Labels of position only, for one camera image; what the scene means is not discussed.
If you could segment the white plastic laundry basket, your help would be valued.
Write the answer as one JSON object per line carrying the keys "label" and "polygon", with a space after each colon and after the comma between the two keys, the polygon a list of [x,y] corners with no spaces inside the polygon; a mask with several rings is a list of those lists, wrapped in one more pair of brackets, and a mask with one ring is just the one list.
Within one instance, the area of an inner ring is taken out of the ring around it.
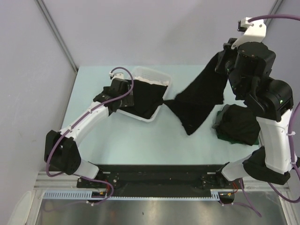
{"label": "white plastic laundry basket", "polygon": [[123,107],[117,112],[140,121],[152,122],[171,89],[172,78],[169,74],[147,67],[135,67],[132,76],[134,105]]}

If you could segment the black t shirt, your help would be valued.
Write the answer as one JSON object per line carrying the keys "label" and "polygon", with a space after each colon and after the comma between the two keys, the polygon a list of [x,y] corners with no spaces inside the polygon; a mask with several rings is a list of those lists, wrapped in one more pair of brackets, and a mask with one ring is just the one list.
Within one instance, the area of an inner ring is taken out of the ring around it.
{"label": "black t shirt", "polygon": [[192,135],[207,119],[216,105],[224,102],[227,76],[215,71],[218,55],[213,56],[203,71],[174,99],[164,104],[180,120],[187,135]]}

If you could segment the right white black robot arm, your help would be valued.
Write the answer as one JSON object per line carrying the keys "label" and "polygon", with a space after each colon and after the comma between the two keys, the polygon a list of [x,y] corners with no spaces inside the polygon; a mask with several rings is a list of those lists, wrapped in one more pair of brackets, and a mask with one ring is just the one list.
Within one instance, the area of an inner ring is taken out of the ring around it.
{"label": "right white black robot arm", "polygon": [[260,127],[259,149],[217,171],[216,182],[221,188],[247,176],[278,185],[290,178],[292,159],[296,158],[288,136],[293,91],[286,82],[270,76],[275,58],[264,43],[237,45],[234,38],[218,53],[215,71],[228,77],[236,99],[244,102]]}

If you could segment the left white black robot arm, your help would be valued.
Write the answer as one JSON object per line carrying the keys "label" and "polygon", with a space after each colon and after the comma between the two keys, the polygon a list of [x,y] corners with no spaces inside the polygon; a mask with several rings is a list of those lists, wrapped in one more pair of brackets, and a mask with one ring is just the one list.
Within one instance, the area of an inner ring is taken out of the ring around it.
{"label": "left white black robot arm", "polygon": [[60,174],[86,177],[87,182],[95,188],[103,184],[104,178],[99,173],[99,167],[82,159],[79,145],[100,121],[120,108],[134,105],[133,86],[133,81],[112,79],[111,85],[104,87],[103,91],[94,97],[89,108],[78,119],[58,132],[48,132],[44,154],[48,176],[55,176],[49,173],[52,166],[59,170]]}

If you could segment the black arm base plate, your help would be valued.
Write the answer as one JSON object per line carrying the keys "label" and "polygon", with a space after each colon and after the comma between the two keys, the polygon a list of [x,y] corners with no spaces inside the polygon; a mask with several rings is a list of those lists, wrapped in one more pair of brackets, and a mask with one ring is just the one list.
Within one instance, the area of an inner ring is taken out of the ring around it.
{"label": "black arm base plate", "polygon": [[217,196],[233,199],[239,180],[221,181],[221,165],[99,165],[97,180],[80,178],[77,188],[106,191],[113,198],[201,199]]}

